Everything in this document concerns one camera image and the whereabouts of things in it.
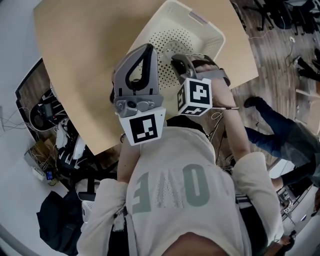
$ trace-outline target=desk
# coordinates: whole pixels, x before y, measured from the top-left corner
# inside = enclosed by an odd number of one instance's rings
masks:
[[[75,128],[93,154],[123,132],[109,97],[111,74],[164,0],[43,0],[34,9],[46,70]],[[217,26],[226,43],[216,59],[231,88],[258,76],[250,43],[229,0],[181,0]]]

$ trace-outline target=white plastic basket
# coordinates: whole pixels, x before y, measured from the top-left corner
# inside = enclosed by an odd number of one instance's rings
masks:
[[[176,0],[167,0],[153,15],[143,28],[130,51],[150,43],[158,54],[158,85],[164,97],[163,106],[170,114],[176,115],[176,93],[180,84],[171,67],[170,60],[164,54],[167,43],[179,41],[187,54],[206,54],[215,60],[225,43],[224,34],[212,23],[207,22],[192,9]],[[138,67],[132,74],[133,78],[141,75]]]

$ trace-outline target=wooden floor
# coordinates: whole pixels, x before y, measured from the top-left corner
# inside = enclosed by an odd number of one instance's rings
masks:
[[[244,5],[253,5],[253,1],[235,0],[235,2],[240,7],[244,17],[248,36],[251,38],[259,37],[249,39],[259,77],[232,90],[236,104],[241,107],[248,97],[260,96],[264,98],[274,110],[283,116],[293,120],[297,117],[302,121],[306,121],[309,99],[308,97],[296,94],[295,89],[315,90],[315,81],[306,78],[299,79],[297,68],[294,67],[292,62],[293,59],[299,55],[307,63],[312,62],[312,59],[315,58],[314,49],[317,47],[319,48],[319,34],[295,36],[293,29],[282,30],[277,27],[267,32],[268,26],[266,26],[265,31],[257,31],[257,26],[261,25],[260,14],[251,10],[242,9],[242,6]],[[294,44],[290,41],[290,36],[294,37]],[[206,127],[207,131],[211,131],[216,123],[211,120],[212,113],[214,113],[214,111],[211,111],[201,120],[201,124]],[[256,128],[259,132],[265,134],[271,133],[268,125],[254,108],[245,109],[242,107],[240,115],[245,126],[253,129]],[[215,138],[212,140],[216,154],[218,153],[224,129],[222,121],[214,136]],[[257,122],[266,128],[257,128]],[[254,145],[251,145],[251,150],[262,151]],[[265,151],[262,152],[264,152],[266,156],[267,165],[270,166],[276,159]],[[230,153],[228,141],[223,139],[217,164],[220,166],[226,165],[225,157]]]

